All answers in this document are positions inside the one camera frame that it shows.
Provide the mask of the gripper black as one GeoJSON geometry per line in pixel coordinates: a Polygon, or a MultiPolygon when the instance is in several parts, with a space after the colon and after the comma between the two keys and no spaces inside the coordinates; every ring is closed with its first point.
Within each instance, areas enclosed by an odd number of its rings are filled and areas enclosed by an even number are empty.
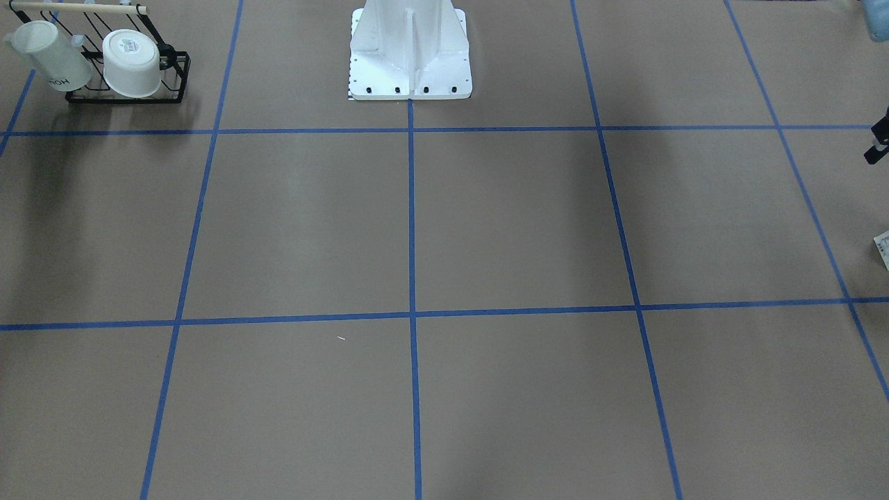
{"type": "Polygon", "coordinates": [[[870,130],[873,142],[869,149],[863,153],[863,158],[868,165],[875,165],[888,155],[888,108],[879,121],[876,121],[870,130]]]}

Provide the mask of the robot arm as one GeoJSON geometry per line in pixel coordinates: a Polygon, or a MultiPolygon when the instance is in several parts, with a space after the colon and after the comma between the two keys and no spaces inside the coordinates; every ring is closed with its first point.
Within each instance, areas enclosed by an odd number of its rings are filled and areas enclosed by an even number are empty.
{"type": "MultiPolygon", "coordinates": [[[[888,1],[861,1],[867,34],[873,42],[888,41],[888,1]]],[[[888,153],[888,110],[877,123],[871,126],[874,137],[873,145],[864,152],[863,157],[869,165],[887,156],[888,153]]]]}

